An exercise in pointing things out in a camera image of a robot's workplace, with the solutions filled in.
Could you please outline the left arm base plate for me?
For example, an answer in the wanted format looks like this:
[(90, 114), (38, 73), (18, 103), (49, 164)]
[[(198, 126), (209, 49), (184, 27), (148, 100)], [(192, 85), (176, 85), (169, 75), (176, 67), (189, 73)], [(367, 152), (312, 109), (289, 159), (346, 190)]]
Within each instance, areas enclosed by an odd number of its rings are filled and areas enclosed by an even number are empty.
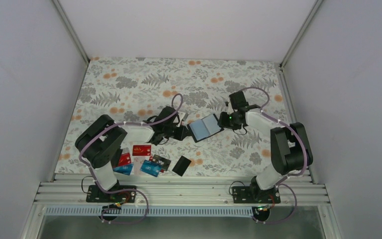
[(87, 191), (87, 203), (134, 203), (135, 192), (122, 192), (116, 194), (107, 194), (99, 189), (97, 185), (90, 185)]

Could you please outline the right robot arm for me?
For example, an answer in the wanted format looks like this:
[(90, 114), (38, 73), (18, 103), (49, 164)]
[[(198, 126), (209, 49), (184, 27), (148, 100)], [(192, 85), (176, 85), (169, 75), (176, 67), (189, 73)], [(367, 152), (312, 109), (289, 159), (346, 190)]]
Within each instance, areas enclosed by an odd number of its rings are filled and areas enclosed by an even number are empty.
[(287, 124), (268, 115), (262, 106), (250, 105), (243, 91), (229, 95), (231, 113), (222, 112), (218, 125), (237, 130), (245, 126), (270, 135), (271, 164), (253, 177), (250, 184), (250, 198), (263, 202), (272, 188), (290, 177), (304, 174), (312, 163), (309, 141), (303, 124)]

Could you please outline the black card holder wallet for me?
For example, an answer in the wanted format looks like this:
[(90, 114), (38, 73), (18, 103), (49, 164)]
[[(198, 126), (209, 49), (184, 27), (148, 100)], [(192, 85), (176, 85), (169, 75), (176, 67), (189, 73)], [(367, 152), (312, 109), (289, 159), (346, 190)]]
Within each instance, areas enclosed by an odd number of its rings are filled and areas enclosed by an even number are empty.
[(218, 117), (215, 114), (210, 114), (202, 119), (189, 123), (187, 128), (194, 142), (198, 143), (224, 131), (224, 128), (220, 127), (218, 123)]

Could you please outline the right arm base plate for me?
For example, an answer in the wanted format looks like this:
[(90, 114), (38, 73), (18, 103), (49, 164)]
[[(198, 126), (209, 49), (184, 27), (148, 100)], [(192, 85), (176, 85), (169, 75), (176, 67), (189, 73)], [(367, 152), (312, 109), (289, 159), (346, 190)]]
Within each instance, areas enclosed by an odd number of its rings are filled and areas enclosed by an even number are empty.
[(252, 190), (249, 186), (234, 186), (231, 193), (235, 204), (279, 204), (281, 202), (278, 188)]

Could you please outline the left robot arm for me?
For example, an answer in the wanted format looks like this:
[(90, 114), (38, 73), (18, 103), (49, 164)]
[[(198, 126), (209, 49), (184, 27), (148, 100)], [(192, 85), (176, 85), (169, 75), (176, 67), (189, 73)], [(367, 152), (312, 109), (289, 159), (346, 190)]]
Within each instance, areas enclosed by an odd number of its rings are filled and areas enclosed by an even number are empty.
[(121, 144), (160, 144), (164, 139), (183, 140), (188, 136), (183, 121), (187, 113), (165, 107), (155, 117), (143, 122), (116, 123), (109, 115), (101, 115), (75, 141), (79, 160), (84, 163), (98, 194), (107, 202), (118, 196), (118, 179), (112, 170), (112, 159), (121, 150)]

